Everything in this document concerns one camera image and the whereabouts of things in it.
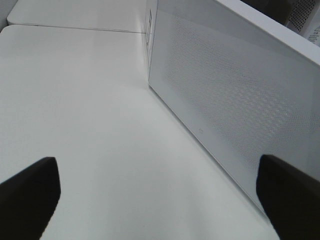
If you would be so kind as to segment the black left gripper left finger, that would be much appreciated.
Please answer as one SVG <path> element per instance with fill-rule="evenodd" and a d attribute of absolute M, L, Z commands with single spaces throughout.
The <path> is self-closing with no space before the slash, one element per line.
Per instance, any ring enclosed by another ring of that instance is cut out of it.
<path fill-rule="evenodd" d="M 55 157 L 44 157 L 0 184 L 0 238 L 39 240 L 61 196 Z"/>

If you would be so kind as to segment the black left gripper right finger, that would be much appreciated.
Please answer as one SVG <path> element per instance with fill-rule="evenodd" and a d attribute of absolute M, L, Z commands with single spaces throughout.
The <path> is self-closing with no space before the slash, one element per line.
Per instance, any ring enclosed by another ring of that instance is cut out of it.
<path fill-rule="evenodd" d="M 284 160 L 263 154 L 256 194 L 281 240 L 320 238 L 320 183 Z"/>

